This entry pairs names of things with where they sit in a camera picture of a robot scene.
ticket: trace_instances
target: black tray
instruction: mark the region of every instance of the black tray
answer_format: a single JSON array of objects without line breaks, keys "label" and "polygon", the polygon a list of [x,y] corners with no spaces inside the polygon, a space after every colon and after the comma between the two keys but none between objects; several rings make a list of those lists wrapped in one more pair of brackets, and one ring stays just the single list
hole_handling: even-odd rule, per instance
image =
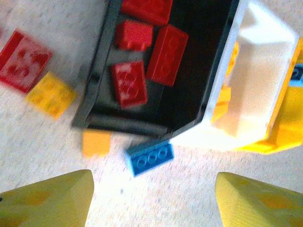
[{"label": "black tray", "polygon": [[[189,39],[173,87],[146,80],[148,103],[121,110],[109,66],[144,59],[146,52],[118,50],[112,40],[122,1],[111,0],[88,75],[87,88],[72,125],[169,139],[201,122],[239,0],[174,0],[169,23]],[[154,41],[160,27],[154,29]]]}]

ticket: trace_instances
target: red lego brick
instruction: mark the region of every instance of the red lego brick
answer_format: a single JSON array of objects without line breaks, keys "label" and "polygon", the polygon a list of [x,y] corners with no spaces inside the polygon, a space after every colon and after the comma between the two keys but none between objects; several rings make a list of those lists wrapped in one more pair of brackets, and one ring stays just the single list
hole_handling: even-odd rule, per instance
[{"label": "red lego brick", "polygon": [[27,93],[52,54],[30,36],[15,30],[0,53],[0,81]]},{"label": "red lego brick", "polygon": [[115,64],[111,71],[122,109],[147,103],[143,61]]},{"label": "red lego brick", "polygon": [[162,27],[145,77],[172,87],[188,40],[188,34],[172,25]]},{"label": "red lego brick", "polygon": [[153,25],[125,20],[116,28],[115,45],[121,50],[146,51],[152,45]]},{"label": "red lego brick", "polygon": [[162,26],[169,22],[173,0],[123,0],[121,12],[151,24]]}]

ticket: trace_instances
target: blue lego brick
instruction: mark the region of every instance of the blue lego brick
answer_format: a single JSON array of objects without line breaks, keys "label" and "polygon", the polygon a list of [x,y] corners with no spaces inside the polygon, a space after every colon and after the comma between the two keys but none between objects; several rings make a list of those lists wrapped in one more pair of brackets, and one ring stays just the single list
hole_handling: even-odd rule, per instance
[{"label": "blue lego brick", "polygon": [[151,141],[126,150],[126,161],[134,176],[173,160],[173,158],[174,151],[168,140]]},{"label": "blue lego brick", "polygon": [[295,65],[289,86],[303,87],[303,64]]}]

